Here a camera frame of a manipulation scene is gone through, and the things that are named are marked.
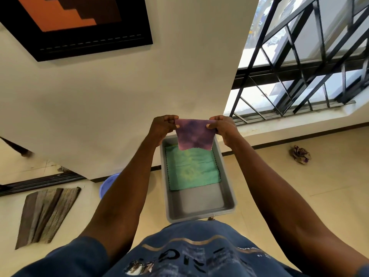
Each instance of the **purple cloth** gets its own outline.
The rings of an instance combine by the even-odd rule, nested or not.
[[[175,120],[180,127],[176,130],[178,136],[178,148],[181,151],[191,148],[201,148],[211,151],[215,129],[207,129],[206,125],[215,120]]]

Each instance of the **gray plastic tray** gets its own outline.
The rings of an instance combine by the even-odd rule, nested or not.
[[[169,189],[165,147],[174,144],[178,144],[177,135],[165,137],[160,145],[162,182],[168,221],[175,223],[234,212],[237,201],[224,169],[223,156],[216,137],[214,137],[213,152],[219,169],[220,183],[183,189],[181,191],[171,191]]]

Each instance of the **hand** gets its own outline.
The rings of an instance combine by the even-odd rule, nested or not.
[[[207,124],[206,127],[209,129],[216,128],[217,134],[222,135],[226,146],[230,146],[231,139],[233,138],[241,137],[243,139],[231,117],[214,116],[210,120],[216,120],[217,122]]]
[[[179,117],[175,115],[165,115],[154,118],[147,137],[153,139],[155,142],[157,141],[156,146],[159,146],[168,133],[179,128],[179,125],[174,124],[174,120],[178,118]]]

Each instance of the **blue bucket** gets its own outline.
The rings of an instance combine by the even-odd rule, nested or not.
[[[107,178],[100,186],[100,199],[103,198],[104,194],[106,194],[106,192],[108,191],[108,189],[111,187],[111,185],[114,183],[115,179],[118,177],[120,173],[116,173],[112,176],[110,176],[109,178]]]

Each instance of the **framed artwork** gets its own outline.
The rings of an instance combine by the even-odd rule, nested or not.
[[[145,0],[0,3],[0,23],[37,61],[152,44]]]

